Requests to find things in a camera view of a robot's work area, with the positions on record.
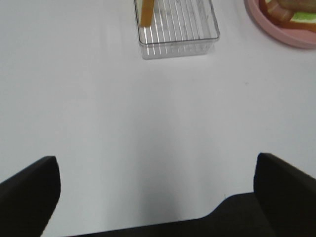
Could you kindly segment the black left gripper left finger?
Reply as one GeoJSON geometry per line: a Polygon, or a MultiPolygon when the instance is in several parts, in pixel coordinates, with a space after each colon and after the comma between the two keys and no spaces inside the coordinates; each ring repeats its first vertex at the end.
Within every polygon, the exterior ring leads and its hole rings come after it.
{"type": "Polygon", "coordinates": [[[0,235],[40,237],[61,195],[55,156],[43,157],[0,184],[0,235]]]}

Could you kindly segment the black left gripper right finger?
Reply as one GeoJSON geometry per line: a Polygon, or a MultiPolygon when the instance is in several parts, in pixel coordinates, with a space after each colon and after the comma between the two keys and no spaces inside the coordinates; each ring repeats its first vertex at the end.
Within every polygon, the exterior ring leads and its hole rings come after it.
{"type": "Polygon", "coordinates": [[[278,237],[316,235],[316,180],[270,153],[257,157],[253,189],[278,237]]]}

